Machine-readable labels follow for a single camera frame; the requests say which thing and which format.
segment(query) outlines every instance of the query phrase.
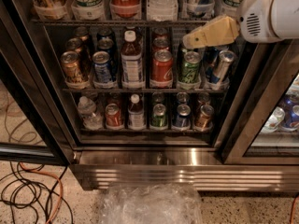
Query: water bottle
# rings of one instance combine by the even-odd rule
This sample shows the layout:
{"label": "water bottle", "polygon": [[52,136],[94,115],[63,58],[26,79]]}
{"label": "water bottle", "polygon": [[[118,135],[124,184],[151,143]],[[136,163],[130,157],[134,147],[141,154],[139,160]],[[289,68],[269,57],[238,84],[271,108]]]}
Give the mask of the water bottle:
{"label": "water bottle", "polygon": [[93,100],[86,96],[80,97],[78,112],[83,119],[83,125],[86,129],[94,131],[103,128],[103,117]]}

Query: orange cable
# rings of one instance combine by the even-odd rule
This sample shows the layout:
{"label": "orange cable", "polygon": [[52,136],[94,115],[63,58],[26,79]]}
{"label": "orange cable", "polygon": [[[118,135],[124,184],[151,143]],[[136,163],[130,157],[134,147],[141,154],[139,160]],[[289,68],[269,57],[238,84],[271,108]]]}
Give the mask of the orange cable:
{"label": "orange cable", "polygon": [[62,183],[62,181],[59,179],[59,177],[57,175],[54,175],[54,174],[51,174],[51,173],[48,173],[48,172],[38,171],[38,170],[35,170],[35,169],[26,168],[25,165],[22,162],[20,162],[20,166],[21,166],[21,168],[24,171],[31,172],[31,173],[36,173],[36,174],[39,174],[39,175],[47,175],[47,176],[55,178],[58,181],[59,186],[60,186],[59,199],[58,199],[58,201],[57,201],[57,203],[55,205],[55,208],[54,208],[51,216],[49,217],[49,219],[46,222],[46,224],[49,224],[51,221],[53,221],[55,219],[56,215],[58,214],[59,207],[60,207],[60,205],[62,203],[63,192],[64,192],[63,183]]}
{"label": "orange cable", "polygon": [[294,218],[294,213],[295,213],[295,206],[296,206],[296,203],[297,203],[298,199],[299,199],[299,195],[292,202],[292,210],[291,210],[291,218],[290,218],[290,223],[291,224],[293,224],[293,218]]}

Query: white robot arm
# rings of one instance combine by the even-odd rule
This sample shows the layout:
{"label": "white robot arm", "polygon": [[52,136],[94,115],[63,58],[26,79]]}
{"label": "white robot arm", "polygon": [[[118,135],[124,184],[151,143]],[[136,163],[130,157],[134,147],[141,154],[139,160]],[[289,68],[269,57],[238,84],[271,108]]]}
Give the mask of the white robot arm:
{"label": "white robot arm", "polygon": [[219,16],[185,35],[183,43],[190,49],[219,46],[239,34],[252,43],[299,38],[299,0],[244,0],[236,19]]}

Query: plastic bag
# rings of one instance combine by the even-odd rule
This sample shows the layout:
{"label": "plastic bag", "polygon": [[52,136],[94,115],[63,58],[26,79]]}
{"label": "plastic bag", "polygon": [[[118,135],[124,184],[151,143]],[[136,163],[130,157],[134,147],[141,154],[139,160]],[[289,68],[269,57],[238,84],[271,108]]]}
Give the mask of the plastic bag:
{"label": "plastic bag", "polygon": [[101,224],[200,224],[200,196],[192,185],[141,188],[111,187],[104,199]]}

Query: stainless steel base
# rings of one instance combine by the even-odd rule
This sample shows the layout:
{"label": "stainless steel base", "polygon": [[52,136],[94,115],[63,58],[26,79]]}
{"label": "stainless steel base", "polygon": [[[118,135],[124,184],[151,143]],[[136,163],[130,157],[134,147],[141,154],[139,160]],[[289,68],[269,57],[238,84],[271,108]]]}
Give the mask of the stainless steel base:
{"label": "stainless steel base", "polygon": [[297,191],[299,168],[276,165],[224,165],[215,151],[196,148],[84,151],[70,166],[83,189],[111,185],[192,183],[197,190]]}

